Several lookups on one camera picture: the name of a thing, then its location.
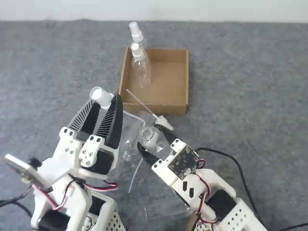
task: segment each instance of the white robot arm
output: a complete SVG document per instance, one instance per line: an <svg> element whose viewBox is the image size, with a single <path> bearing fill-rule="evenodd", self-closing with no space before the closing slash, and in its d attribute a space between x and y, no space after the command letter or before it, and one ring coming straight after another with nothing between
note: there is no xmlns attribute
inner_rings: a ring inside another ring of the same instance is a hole
<svg viewBox="0 0 308 231"><path fill-rule="evenodd" d="M201 223L214 231L266 231L246 203L211 169L199 169L199 155L167 128L156 125L164 133L175 154L165 160L138 149L152 170L190 208L196 211Z"/></svg>
<svg viewBox="0 0 308 231"><path fill-rule="evenodd" d="M118 160L123 122L120 96L112 98L104 119L95 129L100 109L100 104L88 101L72 122L60 130L60 141L52 158L42 163L37 159L25 163L10 154L5 156L6 163L34 189L34 229L104 231L117 226L119 231L125 231L115 201L95 192L115 190L117 184L98 188L85 183L88 177L105 180Z"/></svg>

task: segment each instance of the cardboard box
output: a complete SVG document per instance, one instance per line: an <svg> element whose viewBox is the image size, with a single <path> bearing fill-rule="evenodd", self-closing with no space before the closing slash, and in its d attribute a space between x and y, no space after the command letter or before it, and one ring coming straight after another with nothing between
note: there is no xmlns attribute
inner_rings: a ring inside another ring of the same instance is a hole
<svg viewBox="0 0 308 231"><path fill-rule="evenodd" d="M188 219L188 222L186 224L185 231L193 231L196 225L198 217L195 213L191 214L191 216Z"/></svg>
<svg viewBox="0 0 308 231"><path fill-rule="evenodd" d="M127 91L129 89L155 114L182 115L188 106L188 50L147 49L151 61L152 84L147 89L137 86L131 67L132 55L126 48L119 94L124 109L144 111Z"/></svg>

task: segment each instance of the gripper jaw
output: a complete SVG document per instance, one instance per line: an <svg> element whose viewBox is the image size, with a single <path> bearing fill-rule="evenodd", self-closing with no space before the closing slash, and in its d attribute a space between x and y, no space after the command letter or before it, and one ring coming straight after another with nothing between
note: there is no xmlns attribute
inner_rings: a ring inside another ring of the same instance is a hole
<svg viewBox="0 0 308 231"><path fill-rule="evenodd" d="M151 166L154 165L159 160L157 156L146 151L140 142L137 143L137 148L140 154L142 155L143 159Z"/></svg>
<svg viewBox="0 0 308 231"><path fill-rule="evenodd" d="M178 137L174 135L173 132L167 129L165 126L160 125L160 124L155 124L154 127L156 127L158 130L160 130L164 134L165 138L167 139L170 145L173 143L173 141L178 139Z"/></svg>
<svg viewBox="0 0 308 231"><path fill-rule="evenodd" d="M113 149L119 147L123 125L123 103L119 94L115 94L107 113L98 129L93 133L105 139L105 145Z"/></svg>
<svg viewBox="0 0 308 231"><path fill-rule="evenodd" d="M85 142L93 133L100 109L98 103L89 100L68 124L68 127L77 133L78 140Z"/></svg>

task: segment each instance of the circuit board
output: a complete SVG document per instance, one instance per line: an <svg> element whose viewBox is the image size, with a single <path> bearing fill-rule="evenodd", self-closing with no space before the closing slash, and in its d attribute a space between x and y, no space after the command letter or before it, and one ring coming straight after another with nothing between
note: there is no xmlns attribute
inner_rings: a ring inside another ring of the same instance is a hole
<svg viewBox="0 0 308 231"><path fill-rule="evenodd" d="M180 153L176 154L168 168L182 180L196 170L199 160L199 156L187 145Z"/></svg>

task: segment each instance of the bottle cap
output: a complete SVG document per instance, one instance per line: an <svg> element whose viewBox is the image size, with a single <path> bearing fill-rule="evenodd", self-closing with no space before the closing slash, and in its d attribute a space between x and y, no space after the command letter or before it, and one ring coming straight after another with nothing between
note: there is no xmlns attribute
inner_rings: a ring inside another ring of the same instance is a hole
<svg viewBox="0 0 308 231"><path fill-rule="evenodd" d="M131 36L133 37L134 42L141 42L143 40L143 34L138 27L136 22L131 22L129 24L129 28L131 31Z"/></svg>
<svg viewBox="0 0 308 231"><path fill-rule="evenodd" d="M101 107L107 110L111 104L113 94L105 91L101 87L94 87L90 91L90 98L101 105Z"/></svg>
<svg viewBox="0 0 308 231"><path fill-rule="evenodd" d="M133 42L130 45L130 49L131 49L131 52L132 52L135 60L140 61L140 60L145 58L145 55L144 55L143 50L140 47L139 43Z"/></svg>

